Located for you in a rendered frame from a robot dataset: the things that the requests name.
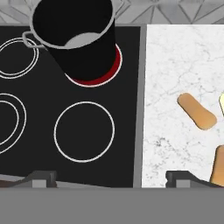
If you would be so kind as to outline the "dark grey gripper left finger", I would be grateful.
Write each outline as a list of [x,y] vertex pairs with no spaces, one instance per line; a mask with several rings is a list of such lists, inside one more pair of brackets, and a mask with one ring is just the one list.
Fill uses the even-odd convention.
[[14,182],[12,187],[55,188],[56,176],[55,171],[34,171],[22,180]]

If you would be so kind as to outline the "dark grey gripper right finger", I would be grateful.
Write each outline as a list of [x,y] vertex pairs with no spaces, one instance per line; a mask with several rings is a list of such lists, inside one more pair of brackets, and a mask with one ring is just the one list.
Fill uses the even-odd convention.
[[211,185],[193,176],[189,171],[167,171],[165,174],[167,188],[197,188]]

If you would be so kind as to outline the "orange butternut squash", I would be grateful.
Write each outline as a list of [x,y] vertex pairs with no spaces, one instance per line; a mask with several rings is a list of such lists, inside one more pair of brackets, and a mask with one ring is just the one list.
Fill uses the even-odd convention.
[[217,123],[216,116],[204,108],[191,94],[181,94],[177,102],[199,129],[209,130]]
[[217,147],[210,182],[224,186],[224,145]]

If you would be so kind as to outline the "black cooking pot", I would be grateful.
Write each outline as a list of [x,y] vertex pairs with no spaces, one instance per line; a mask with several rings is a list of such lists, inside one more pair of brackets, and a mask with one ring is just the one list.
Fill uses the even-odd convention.
[[31,10],[32,35],[72,80],[89,83],[112,76],[120,63],[113,0],[40,0]]

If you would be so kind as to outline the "black hob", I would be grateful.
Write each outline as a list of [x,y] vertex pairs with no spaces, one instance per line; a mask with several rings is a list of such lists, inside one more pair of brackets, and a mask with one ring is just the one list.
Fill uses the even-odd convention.
[[24,26],[0,26],[0,181],[55,171],[60,187],[142,184],[143,25],[117,26],[120,63],[100,85],[69,80]]

